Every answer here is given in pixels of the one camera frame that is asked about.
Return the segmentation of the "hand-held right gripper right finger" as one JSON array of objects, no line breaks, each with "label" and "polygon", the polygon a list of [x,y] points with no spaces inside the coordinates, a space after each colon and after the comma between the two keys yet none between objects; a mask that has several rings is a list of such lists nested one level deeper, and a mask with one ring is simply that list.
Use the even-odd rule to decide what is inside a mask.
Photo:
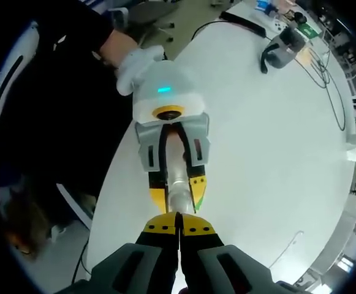
[{"label": "hand-held right gripper right finger", "polygon": [[213,226],[180,214],[181,268],[189,293],[303,293],[234,245],[225,245]]}]

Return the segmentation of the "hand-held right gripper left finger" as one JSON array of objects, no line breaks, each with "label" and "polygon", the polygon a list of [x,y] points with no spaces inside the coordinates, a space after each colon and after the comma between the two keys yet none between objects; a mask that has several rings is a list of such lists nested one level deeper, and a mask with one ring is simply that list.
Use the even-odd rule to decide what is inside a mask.
[{"label": "hand-held right gripper left finger", "polygon": [[135,243],[126,243],[60,293],[171,293],[178,269],[180,214],[149,220]]}]

